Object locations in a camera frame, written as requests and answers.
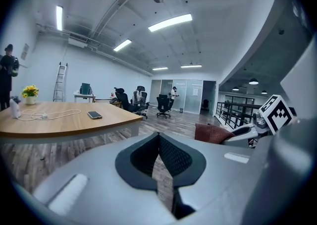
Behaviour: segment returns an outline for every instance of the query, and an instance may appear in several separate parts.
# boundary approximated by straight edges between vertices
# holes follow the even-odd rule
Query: railing
[[[251,123],[253,112],[260,107],[261,105],[217,103],[216,115],[219,115],[225,121],[225,124],[235,129],[244,124]],[[293,115],[296,115],[293,108],[290,108],[290,110]]]

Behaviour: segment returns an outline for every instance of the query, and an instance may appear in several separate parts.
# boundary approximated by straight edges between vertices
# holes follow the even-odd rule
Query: smartphone
[[[92,119],[103,118],[98,112],[87,112],[88,116]]]

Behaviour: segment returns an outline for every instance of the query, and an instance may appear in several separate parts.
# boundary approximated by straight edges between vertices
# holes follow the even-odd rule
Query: flower pot
[[[34,105],[36,102],[36,97],[35,96],[28,96],[25,100],[26,100],[25,101],[26,105]]]

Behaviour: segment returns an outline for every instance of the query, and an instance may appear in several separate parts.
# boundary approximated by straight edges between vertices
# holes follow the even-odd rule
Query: white cable
[[[33,110],[26,110],[22,112],[22,115],[30,115],[31,119],[21,119],[21,118],[17,118],[18,120],[22,120],[22,121],[32,121],[32,120],[52,120],[52,119],[57,119],[57,118],[61,118],[64,116],[70,116],[70,115],[75,115],[81,112],[81,110],[68,110],[68,111],[64,111],[64,112],[53,112],[53,113],[48,113],[46,115],[52,115],[52,114],[56,114],[56,113],[66,113],[66,112],[71,112],[71,111],[77,111],[75,113],[71,113],[71,114],[67,114],[67,115],[63,115],[63,116],[58,116],[58,117],[53,117],[53,118],[42,118],[43,115],[45,115],[45,112],[33,112]]]

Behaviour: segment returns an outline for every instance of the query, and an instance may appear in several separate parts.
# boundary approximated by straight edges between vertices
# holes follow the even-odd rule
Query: ladder
[[[56,102],[59,100],[64,102],[64,93],[65,93],[64,80],[65,80],[67,66],[68,66],[68,64],[61,65],[61,62],[59,62],[57,76],[56,76],[56,82],[55,82],[55,87],[54,87],[53,102]]]

